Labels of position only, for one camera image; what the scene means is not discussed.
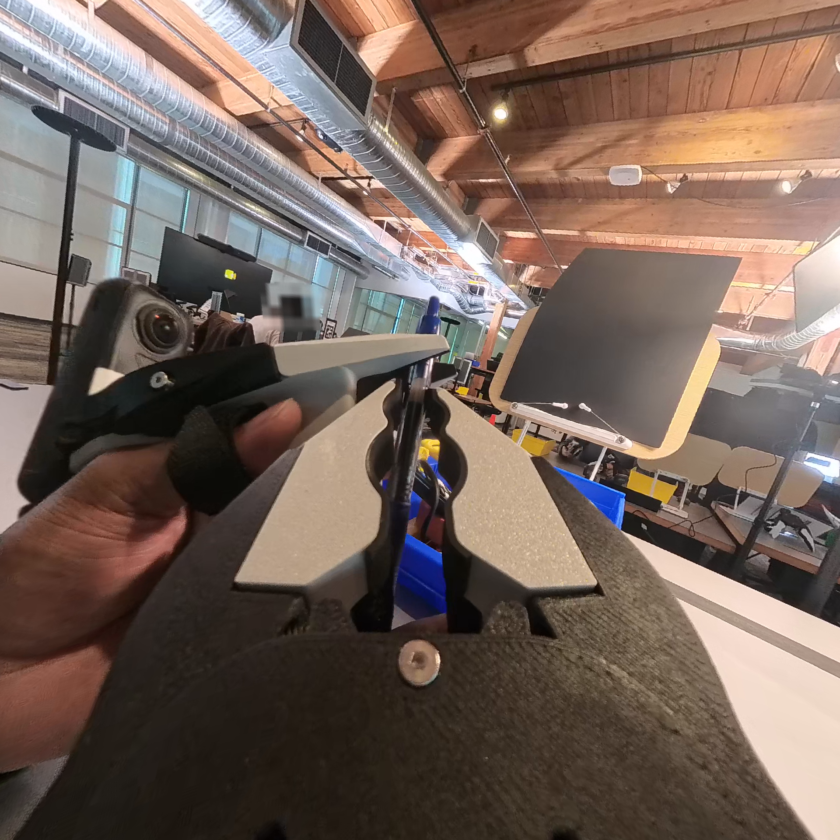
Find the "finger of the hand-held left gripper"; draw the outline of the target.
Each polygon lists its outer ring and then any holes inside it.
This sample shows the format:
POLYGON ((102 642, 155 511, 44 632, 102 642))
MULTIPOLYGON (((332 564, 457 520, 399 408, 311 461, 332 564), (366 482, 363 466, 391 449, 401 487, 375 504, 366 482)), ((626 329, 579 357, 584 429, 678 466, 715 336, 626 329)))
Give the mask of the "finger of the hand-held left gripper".
POLYGON ((415 381, 420 382, 427 375, 426 387, 439 387, 455 378, 455 367, 444 363, 439 357, 423 360, 409 354, 388 354, 358 363, 358 401, 371 395, 383 384, 396 381, 405 399, 415 381))
POLYGON ((400 381, 418 364, 446 354, 440 334, 372 334, 276 347, 279 382, 271 404, 294 401, 301 427, 291 446, 300 446, 362 400, 363 392, 400 381))

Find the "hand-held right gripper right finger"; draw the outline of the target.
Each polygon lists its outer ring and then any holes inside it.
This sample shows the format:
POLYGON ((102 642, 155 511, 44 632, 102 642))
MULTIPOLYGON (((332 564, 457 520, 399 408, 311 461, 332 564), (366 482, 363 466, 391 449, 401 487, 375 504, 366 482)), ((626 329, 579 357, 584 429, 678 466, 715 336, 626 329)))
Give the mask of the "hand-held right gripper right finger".
POLYGON ((439 441, 448 630, 478 633, 501 604, 531 620, 541 599, 598 592, 581 548, 529 454, 454 396, 428 392, 439 441))

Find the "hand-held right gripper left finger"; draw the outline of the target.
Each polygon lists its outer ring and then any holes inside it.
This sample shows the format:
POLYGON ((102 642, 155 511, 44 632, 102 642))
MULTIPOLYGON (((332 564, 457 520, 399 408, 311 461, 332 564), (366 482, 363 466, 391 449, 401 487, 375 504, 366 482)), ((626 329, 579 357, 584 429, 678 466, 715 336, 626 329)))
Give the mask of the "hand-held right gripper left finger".
POLYGON ((235 575, 245 592, 339 603, 362 632, 392 628, 401 559, 392 378, 300 446, 235 575))

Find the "blue plastic bin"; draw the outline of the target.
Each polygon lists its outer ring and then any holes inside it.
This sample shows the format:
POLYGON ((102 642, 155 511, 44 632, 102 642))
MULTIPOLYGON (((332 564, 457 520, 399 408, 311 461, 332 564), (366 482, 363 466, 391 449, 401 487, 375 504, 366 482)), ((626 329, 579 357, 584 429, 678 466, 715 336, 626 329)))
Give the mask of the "blue plastic bin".
MULTIPOLYGON (((593 482, 575 472, 554 467, 593 508, 620 529, 625 511, 625 494, 593 482)), ((434 545, 413 533, 406 535, 400 568, 396 578, 394 626, 411 619, 444 613, 445 577, 442 554, 434 545)))

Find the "blue pen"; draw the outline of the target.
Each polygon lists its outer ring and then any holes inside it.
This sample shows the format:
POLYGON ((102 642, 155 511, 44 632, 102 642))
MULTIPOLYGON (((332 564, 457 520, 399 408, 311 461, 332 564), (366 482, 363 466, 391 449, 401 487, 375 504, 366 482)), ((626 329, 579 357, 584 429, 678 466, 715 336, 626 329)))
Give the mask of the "blue pen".
POLYGON ((448 347, 440 333, 441 322, 440 300, 430 297, 418 323, 416 336, 431 339, 434 347, 428 356, 410 363, 397 379, 400 391, 395 408, 393 460, 383 487, 385 504, 382 520, 383 564, 391 587, 396 585, 410 519, 414 476, 425 422, 426 391, 434 364, 448 347))

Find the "person's left hand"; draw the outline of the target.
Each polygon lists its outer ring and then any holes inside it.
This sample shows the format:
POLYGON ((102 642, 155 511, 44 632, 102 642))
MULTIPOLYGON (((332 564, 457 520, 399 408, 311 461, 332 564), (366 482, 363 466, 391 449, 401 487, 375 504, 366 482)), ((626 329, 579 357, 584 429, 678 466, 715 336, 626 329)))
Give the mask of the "person's left hand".
POLYGON ((192 530, 171 443, 110 451, 2 535, 1 771, 61 758, 192 530))

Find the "black television screen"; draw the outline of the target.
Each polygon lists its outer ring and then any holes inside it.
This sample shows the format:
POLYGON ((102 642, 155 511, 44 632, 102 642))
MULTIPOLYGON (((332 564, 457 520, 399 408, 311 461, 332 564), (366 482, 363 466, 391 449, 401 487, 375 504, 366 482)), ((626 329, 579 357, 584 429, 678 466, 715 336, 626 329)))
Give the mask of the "black television screen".
POLYGON ((203 234, 164 230, 156 282, 174 301, 202 306, 219 292, 223 311, 251 319, 262 312, 271 278, 271 268, 234 246, 203 234))

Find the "beige chair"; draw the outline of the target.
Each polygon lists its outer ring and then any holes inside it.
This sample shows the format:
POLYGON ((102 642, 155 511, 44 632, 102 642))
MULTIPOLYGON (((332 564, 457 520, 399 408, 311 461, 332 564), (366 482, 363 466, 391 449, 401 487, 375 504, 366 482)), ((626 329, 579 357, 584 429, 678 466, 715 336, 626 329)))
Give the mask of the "beige chair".
MULTIPOLYGON (((736 447, 724 458, 717 481, 725 487, 765 497, 784 459, 751 447, 736 447)), ((823 475, 815 468, 794 461, 791 463, 776 496, 776 503, 788 508, 803 508, 823 483, 823 475)))
POLYGON ((732 448, 725 443, 688 434, 673 454, 656 459, 638 459, 637 467, 661 480, 674 479, 703 487, 715 479, 732 448))

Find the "black floor lamp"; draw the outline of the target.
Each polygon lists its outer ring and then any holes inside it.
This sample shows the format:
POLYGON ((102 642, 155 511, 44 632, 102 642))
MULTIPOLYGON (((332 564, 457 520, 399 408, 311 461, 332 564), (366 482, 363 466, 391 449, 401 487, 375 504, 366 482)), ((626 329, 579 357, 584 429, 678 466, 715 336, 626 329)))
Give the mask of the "black floor lamp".
POLYGON ((86 125, 84 122, 81 122, 61 111, 44 106, 34 106, 31 108, 31 111, 39 121, 52 130, 64 134, 69 140, 65 195, 61 218, 56 287, 51 315, 46 376, 47 384, 54 385, 59 372, 62 335, 64 333, 67 281, 70 268, 70 246, 77 197, 81 146, 86 145, 95 150, 112 153, 116 151, 116 144, 110 141, 101 132, 96 131, 91 126, 86 125))

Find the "black ceiling pipe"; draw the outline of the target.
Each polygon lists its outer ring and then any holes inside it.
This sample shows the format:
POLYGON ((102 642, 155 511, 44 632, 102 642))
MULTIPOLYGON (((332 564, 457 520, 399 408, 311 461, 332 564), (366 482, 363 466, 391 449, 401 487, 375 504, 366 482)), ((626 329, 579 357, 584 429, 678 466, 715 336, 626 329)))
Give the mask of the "black ceiling pipe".
POLYGON ((472 118, 474 124, 476 125, 479 134, 482 136, 482 138, 486 142, 487 147, 489 148, 490 152, 495 158, 500 168, 500 171, 504 175, 505 180, 507 181, 513 192, 513 195, 521 205, 521 208, 524 210, 534 232, 538 236, 539 241, 549 254, 549 257, 551 258, 554 267, 560 269, 560 262, 554 254, 550 246, 549 240, 543 232, 537 218, 531 210, 528 200, 522 194, 522 190, 519 184, 517 183, 513 173, 511 172, 511 169, 508 165, 508 158, 501 152, 501 149, 498 146, 497 140, 489 126, 489 123, 478 110, 477 105, 474 103, 472 97, 469 94, 467 88, 467 79, 457 69, 455 62, 453 61, 451 55, 448 53, 448 50, 445 47, 444 41, 442 40, 436 27, 433 24, 431 16, 425 10, 422 2, 412 1, 411 4, 413 6, 417 18, 425 28, 428 37, 432 41, 432 44, 437 52, 438 57, 442 60, 444 67, 446 68, 448 74, 451 76, 451 79, 455 84, 455 88, 457 90, 460 100, 465 105, 465 108, 469 113, 469 116, 472 118))

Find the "white board rail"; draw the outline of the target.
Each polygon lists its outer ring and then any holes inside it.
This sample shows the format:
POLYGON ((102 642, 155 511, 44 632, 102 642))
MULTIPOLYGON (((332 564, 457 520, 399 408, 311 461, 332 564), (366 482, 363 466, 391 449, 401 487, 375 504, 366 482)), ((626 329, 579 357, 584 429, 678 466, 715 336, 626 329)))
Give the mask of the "white board rail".
POLYGON ((555 432, 562 432, 575 438, 585 438, 607 448, 627 451, 635 446, 635 442, 630 437, 621 434, 588 405, 579 403, 573 407, 586 415, 582 422, 568 418, 563 414, 570 410, 570 405, 565 402, 538 402, 535 404, 511 402, 509 411, 511 415, 527 420, 529 423, 552 429, 555 432))

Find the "black board with wooden frame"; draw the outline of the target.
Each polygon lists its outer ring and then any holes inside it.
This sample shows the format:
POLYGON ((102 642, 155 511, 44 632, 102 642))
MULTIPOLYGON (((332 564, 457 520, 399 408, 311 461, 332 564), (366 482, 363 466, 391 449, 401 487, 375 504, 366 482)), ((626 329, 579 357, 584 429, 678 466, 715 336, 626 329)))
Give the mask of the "black board with wooden frame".
POLYGON ((584 403, 635 442, 628 455, 673 454, 719 362, 712 327, 741 262, 722 252, 584 249, 520 319, 491 403, 509 415, 511 402, 568 403, 563 414, 580 422, 586 415, 573 406, 584 403))

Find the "thin spiral metal duct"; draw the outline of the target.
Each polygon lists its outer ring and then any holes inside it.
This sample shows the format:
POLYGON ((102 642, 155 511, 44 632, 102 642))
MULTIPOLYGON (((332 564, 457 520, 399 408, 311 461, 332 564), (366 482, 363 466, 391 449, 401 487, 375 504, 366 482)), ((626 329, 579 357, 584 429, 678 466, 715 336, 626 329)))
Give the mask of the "thin spiral metal duct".
POLYGON ((315 248, 316 256, 329 259, 358 278, 365 279, 370 275, 371 263, 354 248, 342 247, 342 239, 336 236, 339 229, 335 223, 313 212, 288 192, 263 183, 238 161, 223 164, 221 173, 202 161, 195 165, 38 73, 28 73, 26 67, 18 67, 6 56, 2 56, 2 95, 26 106, 41 106, 58 113, 63 113, 68 102, 74 104, 77 106, 74 116, 82 117, 90 128, 104 128, 111 140, 116 140, 116 131, 121 130, 123 142, 118 143, 117 150, 131 160, 218 200, 305 249, 310 238, 324 242, 326 252, 315 248))

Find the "metal duct with vent grilles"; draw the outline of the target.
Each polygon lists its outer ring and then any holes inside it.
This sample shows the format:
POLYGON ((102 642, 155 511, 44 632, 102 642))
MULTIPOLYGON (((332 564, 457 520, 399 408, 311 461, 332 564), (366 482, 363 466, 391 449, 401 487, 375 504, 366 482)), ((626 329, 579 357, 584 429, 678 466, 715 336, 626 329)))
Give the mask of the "metal duct with vent grilles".
POLYGON ((373 110, 376 81, 319 3, 186 3, 317 129, 476 270, 502 272, 498 237, 468 216, 373 110))

